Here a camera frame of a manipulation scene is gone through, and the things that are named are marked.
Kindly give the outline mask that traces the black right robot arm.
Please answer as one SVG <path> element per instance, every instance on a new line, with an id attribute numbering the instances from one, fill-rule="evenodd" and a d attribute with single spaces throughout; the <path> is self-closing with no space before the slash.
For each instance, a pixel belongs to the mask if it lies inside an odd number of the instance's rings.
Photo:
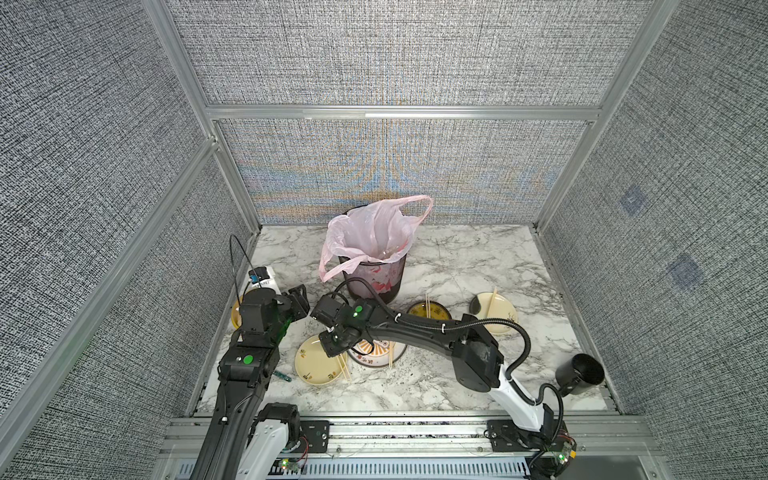
<path id="1" fill-rule="evenodd" d="M 334 293 L 321 297 L 310 316 L 326 327 L 319 340 L 329 357 L 351 350 L 362 340 L 421 348 L 450 359 L 457 382 L 489 394 L 518 429 L 539 437 L 555 437 L 564 426 L 563 403 L 553 411 L 544 401 L 544 392 L 557 394 L 557 388 L 545 383 L 534 398 L 514 376 L 532 348 L 528 332 L 517 323 L 469 314 L 459 321 L 436 320 L 395 311 L 378 299 L 362 298 L 347 304 Z M 505 360 L 497 340 L 487 330 L 489 324 L 509 326 L 520 335 L 523 348 L 517 358 Z"/>

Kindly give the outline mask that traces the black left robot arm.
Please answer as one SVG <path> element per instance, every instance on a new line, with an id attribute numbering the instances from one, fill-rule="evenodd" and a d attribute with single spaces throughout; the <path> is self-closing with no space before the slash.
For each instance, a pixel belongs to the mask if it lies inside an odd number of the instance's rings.
<path id="1" fill-rule="evenodd" d="M 218 365 L 217 399 L 193 479 L 234 479 L 279 360 L 289 326 L 309 314 L 306 287 L 280 295 L 270 288 L 244 294 L 238 327 Z"/>

